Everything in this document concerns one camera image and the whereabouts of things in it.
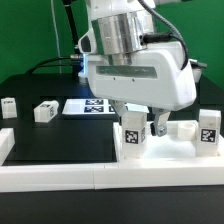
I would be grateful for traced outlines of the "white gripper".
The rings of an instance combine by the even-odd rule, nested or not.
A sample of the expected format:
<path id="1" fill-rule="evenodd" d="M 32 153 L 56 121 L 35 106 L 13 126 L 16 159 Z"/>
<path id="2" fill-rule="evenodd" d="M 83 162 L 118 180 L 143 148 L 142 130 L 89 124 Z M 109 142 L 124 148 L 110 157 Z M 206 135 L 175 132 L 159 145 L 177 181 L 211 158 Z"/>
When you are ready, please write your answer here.
<path id="1" fill-rule="evenodd" d="M 131 65 L 113 66 L 106 56 L 88 55 L 90 89 L 96 97 L 110 99 L 119 117 L 127 112 L 124 102 L 154 107 L 151 134 L 162 137 L 170 111 L 186 108 L 196 99 L 191 65 L 181 69 L 184 53 L 177 41 L 149 44 L 132 53 L 131 60 Z"/>

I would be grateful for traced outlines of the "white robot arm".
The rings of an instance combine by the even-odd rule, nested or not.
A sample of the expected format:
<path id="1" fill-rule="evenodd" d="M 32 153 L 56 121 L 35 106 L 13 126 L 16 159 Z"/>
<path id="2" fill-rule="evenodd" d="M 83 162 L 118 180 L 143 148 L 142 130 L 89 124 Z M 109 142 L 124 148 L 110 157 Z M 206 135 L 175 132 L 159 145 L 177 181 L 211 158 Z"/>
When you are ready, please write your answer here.
<path id="1" fill-rule="evenodd" d="M 172 111 L 195 101 L 193 69 L 183 37 L 155 11 L 180 0 L 85 0 L 88 31 L 78 42 L 86 55 L 90 89 L 118 116 L 134 103 L 152 109 L 151 132 L 163 136 Z"/>

